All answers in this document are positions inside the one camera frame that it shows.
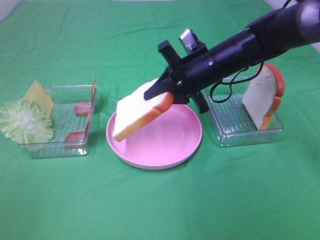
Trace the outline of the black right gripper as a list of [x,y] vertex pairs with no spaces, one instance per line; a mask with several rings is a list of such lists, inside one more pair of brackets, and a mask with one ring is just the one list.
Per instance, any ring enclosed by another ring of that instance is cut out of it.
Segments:
[[168,40],[160,43],[158,52],[162,54],[168,66],[158,80],[144,92],[144,99],[150,100],[163,93],[172,92],[172,104],[186,105],[191,98],[200,113],[207,112],[209,106],[201,93],[201,81],[206,78],[207,51],[207,48],[201,49],[181,58]]

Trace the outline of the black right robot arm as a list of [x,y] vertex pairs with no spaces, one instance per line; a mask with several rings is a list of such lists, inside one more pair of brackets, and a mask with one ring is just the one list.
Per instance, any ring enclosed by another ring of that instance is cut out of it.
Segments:
[[209,110],[201,90],[224,78],[282,55],[286,51],[320,41],[320,2],[304,0],[282,7],[250,23],[246,29],[211,49],[186,29],[179,40],[187,55],[181,58],[169,41],[158,45],[168,63],[159,79],[144,93],[150,100],[171,92],[174,104],[189,99],[201,113]]

